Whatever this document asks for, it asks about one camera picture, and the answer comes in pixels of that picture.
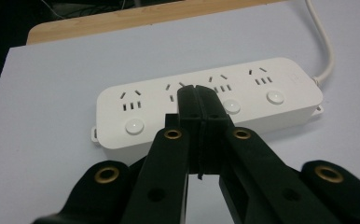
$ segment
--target power strip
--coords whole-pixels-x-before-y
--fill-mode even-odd
[[[306,123],[323,112],[323,94],[293,61],[275,58],[110,87],[98,97],[92,141],[109,160],[128,165],[144,157],[165,114],[177,113],[177,90],[215,90],[237,126],[266,133]]]

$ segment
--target wooden edge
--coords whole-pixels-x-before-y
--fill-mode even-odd
[[[283,0],[186,0],[151,7],[41,23],[29,32],[27,45],[94,35],[137,26],[174,21],[242,7],[252,7]]]

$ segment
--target white button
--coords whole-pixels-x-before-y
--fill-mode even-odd
[[[128,134],[136,135],[143,131],[145,125],[140,119],[131,119],[125,125]]]
[[[226,109],[227,113],[234,115],[238,114],[241,111],[241,106],[237,101],[234,100],[227,100],[223,103],[224,108]]]
[[[279,91],[269,91],[267,99],[274,105],[281,105],[284,102],[284,96]]]

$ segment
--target electrical outlet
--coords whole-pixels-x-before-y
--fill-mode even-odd
[[[257,133],[323,112],[323,94],[312,79],[293,61],[275,58],[108,88],[98,97],[92,140],[109,160],[138,161],[164,128],[165,114],[177,113],[176,93],[186,85],[215,90],[235,125]]]

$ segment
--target white table surface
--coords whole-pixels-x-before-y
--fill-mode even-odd
[[[313,1],[336,52],[325,113],[262,135],[289,166],[327,160],[360,178],[360,1]],[[281,2],[15,48],[0,79],[0,224],[62,209],[103,150],[98,94],[118,84],[287,57],[310,76],[326,56],[303,1]],[[233,223],[216,176],[190,178],[187,223]]]

